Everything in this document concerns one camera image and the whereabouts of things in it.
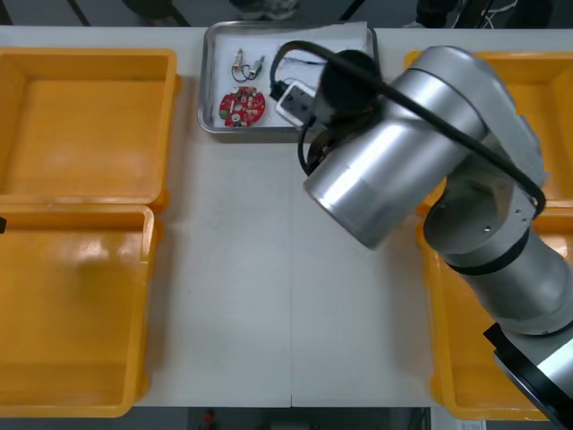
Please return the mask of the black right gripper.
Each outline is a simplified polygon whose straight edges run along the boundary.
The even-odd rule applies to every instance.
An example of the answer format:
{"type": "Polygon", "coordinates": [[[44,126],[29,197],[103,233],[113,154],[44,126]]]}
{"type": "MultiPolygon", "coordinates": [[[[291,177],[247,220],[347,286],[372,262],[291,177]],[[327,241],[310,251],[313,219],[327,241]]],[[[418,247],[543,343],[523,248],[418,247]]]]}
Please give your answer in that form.
{"type": "Polygon", "coordinates": [[[306,175],[310,175],[325,159],[335,142],[331,130],[323,130],[310,143],[308,150],[304,149],[307,128],[300,132],[300,166],[306,175]]]}

